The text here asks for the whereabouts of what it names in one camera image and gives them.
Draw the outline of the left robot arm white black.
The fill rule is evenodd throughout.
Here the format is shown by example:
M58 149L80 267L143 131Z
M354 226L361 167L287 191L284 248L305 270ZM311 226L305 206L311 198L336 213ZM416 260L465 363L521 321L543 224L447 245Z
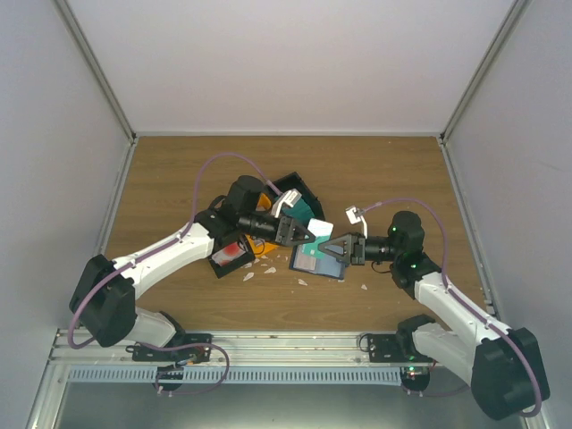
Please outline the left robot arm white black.
M315 235L297 219L282 214L283 206L294 206L301 198L296 189L283 193L266 212L258 210L265 186L259 179L241 175L228 193L208 209L192 215L189 222L158 242L113 260L99 254L86 263L69 308L72 320L67 340L74 349L73 332L85 327L91 339L107 348L120 341L136 341L154 350L165 361L173 361L184 350L182 329L164 312L137 307L137 300L162 279L215 254L231 244L244 249L240 262L253 259L247 236L283 247L315 241Z

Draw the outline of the black bin with red cards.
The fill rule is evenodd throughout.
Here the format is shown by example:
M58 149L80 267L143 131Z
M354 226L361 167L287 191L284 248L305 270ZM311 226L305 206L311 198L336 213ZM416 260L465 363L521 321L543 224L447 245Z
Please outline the black bin with red cards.
M254 259L255 254L246 238L239 238L224 248L215 248L214 253L207 258L217 279L222 279Z

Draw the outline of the orange bin with cards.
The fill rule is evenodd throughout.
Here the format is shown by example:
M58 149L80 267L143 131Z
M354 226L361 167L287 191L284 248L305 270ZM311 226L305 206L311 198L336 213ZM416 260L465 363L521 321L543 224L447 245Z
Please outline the orange bin with cards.
M271 208L271 199L261 193L255 210L239 217L240 230L246 235L255 257L262 257L283 246L279 235L279 220L271 216Z

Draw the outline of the teal vip card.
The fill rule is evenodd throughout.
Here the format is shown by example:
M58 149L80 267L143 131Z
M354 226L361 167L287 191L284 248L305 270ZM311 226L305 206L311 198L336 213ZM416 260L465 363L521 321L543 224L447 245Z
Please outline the teal vip card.
M315 236L315 240L302 246L302 254L316 259L323 259L325 253L318 247L331 238L333 227L332 223L315 218L311 219L307 229Z

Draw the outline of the navy blue card holder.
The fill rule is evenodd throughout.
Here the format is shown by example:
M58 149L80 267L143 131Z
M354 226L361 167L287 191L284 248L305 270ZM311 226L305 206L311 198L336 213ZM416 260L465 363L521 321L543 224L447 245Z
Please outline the navy blue card holder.
M298 270L293 267L293 259L298 253L302 253L302 246L296 246L292 250L289 268L300 273L309 273L317 276L327 277L335 280L344 280L346 266L338 262L335 258L325 255L323 259L317 259L315 270L312 272Z

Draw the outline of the teal card stack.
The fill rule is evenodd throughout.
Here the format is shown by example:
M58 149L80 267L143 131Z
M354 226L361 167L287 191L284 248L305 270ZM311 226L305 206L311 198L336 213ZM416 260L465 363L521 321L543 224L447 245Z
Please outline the teal card stack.
M304 224L307 224L315 217L312 208L304 199L300 199L296 205L290 209L289 216Z

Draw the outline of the black bin with teal cards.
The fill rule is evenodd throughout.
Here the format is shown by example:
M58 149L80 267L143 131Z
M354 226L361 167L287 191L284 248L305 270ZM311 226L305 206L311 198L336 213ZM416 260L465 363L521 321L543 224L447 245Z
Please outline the black bin with teal cards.
M306 185L301 176L297 172L291 172L273 182L274 186L282 192L289 189L296 189L301 194L301 199L304 199L312 208L315 219L324 221L324 210L317 196ZM282 212L289 215L290 208L284 207Z

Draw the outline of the aluminium rail frame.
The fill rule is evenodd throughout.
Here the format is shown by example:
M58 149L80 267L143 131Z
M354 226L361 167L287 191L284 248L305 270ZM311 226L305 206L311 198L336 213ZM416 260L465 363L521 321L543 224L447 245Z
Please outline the aluminium rail frame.
M235 366L361 366L370 362L361 332L213 331L212 343L224 349ZM69 346L66 332L56 334L49 359L69 364L131 362L133 341L103 348L93 342Z

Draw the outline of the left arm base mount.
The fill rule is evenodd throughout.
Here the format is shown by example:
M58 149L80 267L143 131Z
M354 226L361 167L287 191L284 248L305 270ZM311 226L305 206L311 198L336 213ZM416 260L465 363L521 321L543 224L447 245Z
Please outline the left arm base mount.
M136 362L188 362L198 364L210 359L210 333L176 334L162 350L151 349L139 343L127 346L125 351Z

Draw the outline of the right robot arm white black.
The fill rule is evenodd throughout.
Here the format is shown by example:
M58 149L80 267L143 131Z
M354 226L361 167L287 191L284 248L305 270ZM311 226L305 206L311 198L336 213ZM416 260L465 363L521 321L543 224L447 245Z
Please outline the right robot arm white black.
M386 236L349 233L319 244L345 265L390 265L395 285L429 308L434 317L411 317L398 326L397 354L415 362L430 358L470 389L491 419L537 416L550 393L541 351L526 328L513 329L464 295L424 251L420 217L399 211Z

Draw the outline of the red white card stack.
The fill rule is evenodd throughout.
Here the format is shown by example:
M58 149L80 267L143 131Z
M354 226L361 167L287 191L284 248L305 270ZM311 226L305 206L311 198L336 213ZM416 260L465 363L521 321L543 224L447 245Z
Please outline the red white card stack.
M236 259L244 256L246 254L246 250L239 242L234 242L229 244L228 246L218 250L215 252L211 259L219 266L225 266L230 264Z

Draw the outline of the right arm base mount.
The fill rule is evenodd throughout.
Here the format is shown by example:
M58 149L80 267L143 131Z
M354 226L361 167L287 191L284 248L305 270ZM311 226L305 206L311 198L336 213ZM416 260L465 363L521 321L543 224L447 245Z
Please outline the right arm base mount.
M405 350L395 333L362 333L357 347L368 355L371 363L432 364L434 360L425 355Z

